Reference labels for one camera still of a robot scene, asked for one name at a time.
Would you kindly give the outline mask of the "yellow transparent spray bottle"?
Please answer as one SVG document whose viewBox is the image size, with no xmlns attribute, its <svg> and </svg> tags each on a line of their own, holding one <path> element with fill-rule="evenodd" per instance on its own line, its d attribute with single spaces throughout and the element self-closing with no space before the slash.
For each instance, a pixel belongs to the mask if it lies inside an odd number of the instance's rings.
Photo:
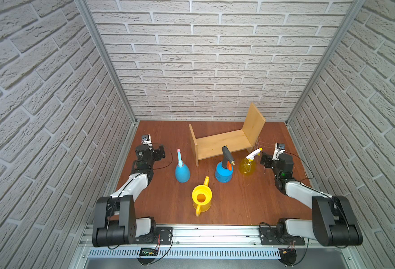
<svg viewBox="0 0 395 269">
<path fill-rule="evenodd" d="M 256 169 L 255 157 L 260 155 L 262 148 L 257 148 L 253 152 L 249 153 L 240 164 L 240 172 L 243 175 L 250 176 Z"/>
</svg>

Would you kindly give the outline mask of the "light blue egg spray bottle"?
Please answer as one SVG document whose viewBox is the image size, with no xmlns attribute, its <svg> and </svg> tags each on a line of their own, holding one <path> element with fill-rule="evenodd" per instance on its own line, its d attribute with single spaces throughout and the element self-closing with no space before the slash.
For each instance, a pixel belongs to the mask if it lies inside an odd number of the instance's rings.
<svg viewBox="0 0 395 269">
<path fill-rule="evenodd" d="M 188 166 L 182 160 L 180 149 L 177 150 L 177 156 L 178 164 L 175 170 L 175 177 L 180 183 L 186 183 L 187 181 L 189 181 L 191 173 Z"/>
</svg>

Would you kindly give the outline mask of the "blue pressure sprayer grey handle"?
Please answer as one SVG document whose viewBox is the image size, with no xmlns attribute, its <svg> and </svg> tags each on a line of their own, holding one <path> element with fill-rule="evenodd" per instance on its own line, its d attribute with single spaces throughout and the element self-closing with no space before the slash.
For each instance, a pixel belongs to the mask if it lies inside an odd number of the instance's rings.
<svg viewBox="0 0 395 269">
<path fill-rule="evenodd" d="M 221 183 L 229 182 L 233 177 L 234 158 L 227 146 L 222 147 L 223 161 L 216 166 L 215 178 Z"/>
</svg>

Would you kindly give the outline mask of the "yellow watering can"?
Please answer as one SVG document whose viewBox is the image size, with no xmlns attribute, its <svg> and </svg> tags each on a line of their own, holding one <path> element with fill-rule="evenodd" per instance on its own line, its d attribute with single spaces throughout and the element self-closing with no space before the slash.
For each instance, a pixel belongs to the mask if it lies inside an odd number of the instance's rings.
<svg viewBox="0 0 395 269">
<path fill-rule="evenodd" d="M 197 217 L 208 211 L 212 205 L 213 193 L 209 187 L 209 180 L 209 176 L 206 176 L 204 183 L 196 186 L 192 192 L 192 200 Z"/>
</svg>

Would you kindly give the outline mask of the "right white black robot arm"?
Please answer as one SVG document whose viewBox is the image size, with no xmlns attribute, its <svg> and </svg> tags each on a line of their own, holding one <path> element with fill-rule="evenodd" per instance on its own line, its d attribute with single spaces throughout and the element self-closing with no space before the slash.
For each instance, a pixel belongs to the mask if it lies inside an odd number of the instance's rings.
<svg viewBox="0 0 395 269">
<path fill-rule="evenodd" d="M 363 235 L 349 200 L 313 189 L 293 177 L 293 158 L 262 153 L 260 164 L 272 169 L 275 186 L 312 210 L 311 220 L 280 219 L 281 234 L 318 241 L 323 246 L 347 247 L 363 243 Z"/>
</svg>

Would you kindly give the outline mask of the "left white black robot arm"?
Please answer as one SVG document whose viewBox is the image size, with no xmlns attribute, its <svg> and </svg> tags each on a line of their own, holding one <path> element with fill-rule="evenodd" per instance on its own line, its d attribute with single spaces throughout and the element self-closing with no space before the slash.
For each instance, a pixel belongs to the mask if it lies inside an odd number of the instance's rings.
<svg viewBox="0 0 395 269">
<path fill-rule="evenodd" d="M 127 182 L 110 196 L 101 197 L 95 204 L 92 243 L 94 247 L 132 244 L 136 238 L 154 236 L 156 222 L 153 217 L 136 217 L 134 202 L 150 184 L 154 163 L 164 159 L 164 147 L 154 149 L 139 145 L 137 159 Z"/>
</svg>

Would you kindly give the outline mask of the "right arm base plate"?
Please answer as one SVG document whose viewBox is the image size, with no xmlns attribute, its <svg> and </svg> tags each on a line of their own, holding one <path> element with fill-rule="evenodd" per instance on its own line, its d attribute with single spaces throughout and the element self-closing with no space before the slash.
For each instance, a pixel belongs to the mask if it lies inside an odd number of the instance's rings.
<svg viewBox="0 0 395 269">
<path fill-rule="evenodd" d="M 291 243 L 295 245 L 306 245 L 306 241 L 300 236 L 292 236 L 287 232 L 279 232 L 274 227 L 259 227 L 259 238 L 261 245 L 278 245 L 289 246 Z"/>
</svg>

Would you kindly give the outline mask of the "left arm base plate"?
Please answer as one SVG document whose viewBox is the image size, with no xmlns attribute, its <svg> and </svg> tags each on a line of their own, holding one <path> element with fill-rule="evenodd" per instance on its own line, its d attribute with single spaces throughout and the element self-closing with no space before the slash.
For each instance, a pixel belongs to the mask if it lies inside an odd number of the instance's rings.
<svg viewBox="0 0 395 269">
<path fill-rule="evenodd" d="M 142 235 L 136 239 L 139 244 L 161 244 L 170 245 L 173 239 L 173 227 L 157 226 L 156 229 L 147 235 Z"/>
</svg>

